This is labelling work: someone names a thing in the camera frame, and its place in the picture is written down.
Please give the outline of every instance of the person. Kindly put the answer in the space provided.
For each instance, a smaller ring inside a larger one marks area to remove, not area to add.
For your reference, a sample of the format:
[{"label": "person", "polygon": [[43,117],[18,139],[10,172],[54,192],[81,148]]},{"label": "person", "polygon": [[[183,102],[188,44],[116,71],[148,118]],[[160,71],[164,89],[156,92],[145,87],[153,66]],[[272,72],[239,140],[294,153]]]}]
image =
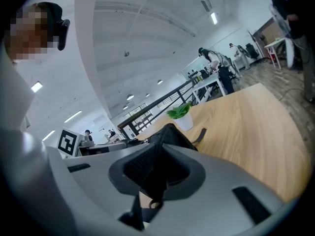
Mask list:
[{"label": "person", "polygon": [[219,53],[211,52],[210,50],[204,49],[202,47],[198,49],[198,53],[200,57],[203,56],[206,60],[210,62],[210,66],[213,70],[218,71],[220,80],[224,85],[227,94],[234,93],[234,88],[229,75],[229,68],[221,66],[223,60],[221,61],[219,59],[219,56],[221,57],[221,59],[223,59],[222,55],[220,55]]},{"label": "person", "polygon": [[220,59],[218,58],[217,55],[211,53],[209,50],[204,49],[202,47],[198,49],[198,53],[200,57],[203,56],[207,61],[209,61],[210,67],[213,70],[215,71],[218,70],[218,66],[220,65]]},{"label": "person", "polygon": [[251,66],[250,66],[250,63],[248,62],[246,55],[243,52],[241,52],[241,50],[236,45],[233,45],[232,43],[230,43],[230,48],[234,49],[234,51],[235,51],[234,56],[235,57],[241,57],[242,58],[244,65],[245,65],[245,70],[248,70]]},{"label": "person", "polygon": [[35,97],[30,86],[15,69],[18,62],[35,59],[58,45],[65,47],[69,20],[62,20],[62,8],[40,2],[20,9],[7,22],[0,46],[0,128],[25,130],[26,113]]},{"label": "person", "polygon": [[87,129],[87,130],[85,131],[85,136],[86,136],[90,141],[93,141],[90,130]]},{"label": "person", "polygon": [[303,24],[296,14],[294,6],[287,0],[271,0],[273,7],[278,11],[284,20],[287,20],[290,27],[289,35],[293,43],[299,48],[303,62],[304,72],[304,98],[315,104],[315,94],[313,90],[313,79],[315,77],[314,51],[307,40]]},{"label": "person", "polygon": [[108,132],[110,133],[110,137],[109,138],[112,138],[114,135],[116,135],[114,130],[110,130],[109,129]]}]

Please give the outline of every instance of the black strap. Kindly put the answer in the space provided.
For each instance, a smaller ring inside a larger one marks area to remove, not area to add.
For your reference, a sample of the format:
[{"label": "black strap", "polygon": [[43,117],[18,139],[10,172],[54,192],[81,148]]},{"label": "black strap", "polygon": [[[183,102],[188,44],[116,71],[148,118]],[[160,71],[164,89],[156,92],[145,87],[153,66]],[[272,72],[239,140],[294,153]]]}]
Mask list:
[{"label": "black strap", "polygon": [[144,229],[139,195],[135,197],[131,211],[125,212],[118,220],[123,222],[125,225],[132,226],[139,231]]},{"label": "black strap", "polygon": [[232,191],[256,225],[271,215],[248,188],[241,186]]},{"label": "black strap", "polygon": [[202,138],[205,136],[206,132],[207,132],[207,129],[206,129],[206,128],[203,128],[203,129],[201,130],[200,135],[199,135],[199,137],[197,138],[197,140],[194,141],[194,142],[192,142],[192,144],[199,143],[199,142],[202,140]]}]

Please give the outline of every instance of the potted plant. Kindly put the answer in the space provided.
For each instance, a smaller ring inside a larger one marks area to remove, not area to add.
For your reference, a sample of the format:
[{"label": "potted plant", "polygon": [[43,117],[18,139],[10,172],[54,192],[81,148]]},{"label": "potted plant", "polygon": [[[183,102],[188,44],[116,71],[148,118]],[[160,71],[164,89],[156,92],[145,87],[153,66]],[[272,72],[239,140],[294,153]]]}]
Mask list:
[{"label": "potted plant", "polygon": [[189,113],[190,102],[183,104],[180,107],[173,107],[172,110],[166,113],[170,116],[176,124],[184,131],[192,128],[193,123]]}]

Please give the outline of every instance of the wooden table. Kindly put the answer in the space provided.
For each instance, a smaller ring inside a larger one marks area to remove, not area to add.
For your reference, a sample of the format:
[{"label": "wooden table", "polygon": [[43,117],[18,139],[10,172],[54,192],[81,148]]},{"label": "wooden table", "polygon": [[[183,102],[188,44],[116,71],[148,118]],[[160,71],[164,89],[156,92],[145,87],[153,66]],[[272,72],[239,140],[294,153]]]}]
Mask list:
[{"label": "wooden table", "polygon": [[[310,155],[289,113],[262,84],[194,106],[190,114],[194,126],[182,131],[190,141],[207,128],[199,152],[239,165],[285,202],[302,194],[311,176]],[[137,138],[167,123],[175,124],[163,116]]]}]

